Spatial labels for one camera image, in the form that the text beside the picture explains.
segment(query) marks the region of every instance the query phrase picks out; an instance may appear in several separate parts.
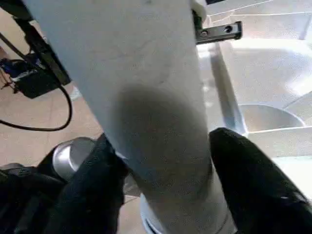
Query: white pipe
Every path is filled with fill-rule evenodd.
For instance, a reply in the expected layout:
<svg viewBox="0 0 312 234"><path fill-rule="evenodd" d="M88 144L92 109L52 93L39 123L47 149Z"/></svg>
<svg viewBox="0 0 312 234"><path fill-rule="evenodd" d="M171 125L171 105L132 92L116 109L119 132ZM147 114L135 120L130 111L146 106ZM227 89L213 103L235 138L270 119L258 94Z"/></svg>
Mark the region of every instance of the white pipe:
<svg viewBox="0 0 312 234"><path fill-rule="evenodd" d="M187 0L25 0L162 233L234 231L209 155Z"/></svg>

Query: white surface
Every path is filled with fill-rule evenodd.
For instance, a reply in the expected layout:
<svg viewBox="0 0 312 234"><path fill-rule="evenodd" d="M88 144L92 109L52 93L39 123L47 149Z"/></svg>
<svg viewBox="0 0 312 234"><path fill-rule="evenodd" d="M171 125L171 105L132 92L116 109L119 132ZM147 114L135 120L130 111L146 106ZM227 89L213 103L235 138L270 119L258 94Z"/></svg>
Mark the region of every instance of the white surface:
<svg viewBox="0 0 312 234"><path fill-rule="evenodd" d="M272 159L307 197L312 199L312 156L276 157Z"/></svg>
<svg viewBox="0 0 312 234"><path fill-rule="evenodd" d="M25 2L128 158L150 221L172 234L233 232L209 156L189 1Z"/></svg>

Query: metal bracket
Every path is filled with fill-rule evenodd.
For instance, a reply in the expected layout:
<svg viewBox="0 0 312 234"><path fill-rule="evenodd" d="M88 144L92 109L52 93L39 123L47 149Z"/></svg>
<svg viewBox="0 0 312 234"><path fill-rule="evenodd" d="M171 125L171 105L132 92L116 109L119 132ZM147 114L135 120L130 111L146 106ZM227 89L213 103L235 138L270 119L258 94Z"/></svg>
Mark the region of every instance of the metal bracket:
<svg viewBox="0 0 312 234"><path fill-rule="evenodd" d="M242 22L238 21L217 27L204 28L196 32L196 44L205 44L230 39L241 39Z"/></svg>

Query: screw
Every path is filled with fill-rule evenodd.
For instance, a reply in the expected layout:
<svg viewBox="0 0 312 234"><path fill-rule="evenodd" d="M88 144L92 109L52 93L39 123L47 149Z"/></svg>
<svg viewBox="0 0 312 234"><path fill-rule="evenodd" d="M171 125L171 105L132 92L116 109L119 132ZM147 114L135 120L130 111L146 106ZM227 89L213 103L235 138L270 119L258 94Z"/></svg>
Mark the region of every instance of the screw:
<svg viewBox="0 0 312 234"><path fill-rule="evenodd" d="M208 36L208 32L207 32L207 31L202 31L202 32L200 33L200 35L201 35L202 37Z"/></svg>
<svg viewBox="0 0 312 234"><path fill-rule="evenodd" d="M224 32L230 33L233 30L232 26L228 25L224 28Z"/></svg>

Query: stainless steel basin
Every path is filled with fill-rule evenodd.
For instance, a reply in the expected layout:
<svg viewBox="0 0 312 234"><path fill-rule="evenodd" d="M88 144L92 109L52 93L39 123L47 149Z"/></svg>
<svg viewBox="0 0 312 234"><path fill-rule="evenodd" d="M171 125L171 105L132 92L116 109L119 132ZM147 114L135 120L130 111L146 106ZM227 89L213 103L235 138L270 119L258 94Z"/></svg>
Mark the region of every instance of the stainless steel basin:
<svg viewBox="0 0 312 234"><path fill-rule="evenodd" d="M298 169L312 165L309 43L241 39L197 48L209 130L222 126L245 135L312 198L302 182L307 168Z"/></svg>

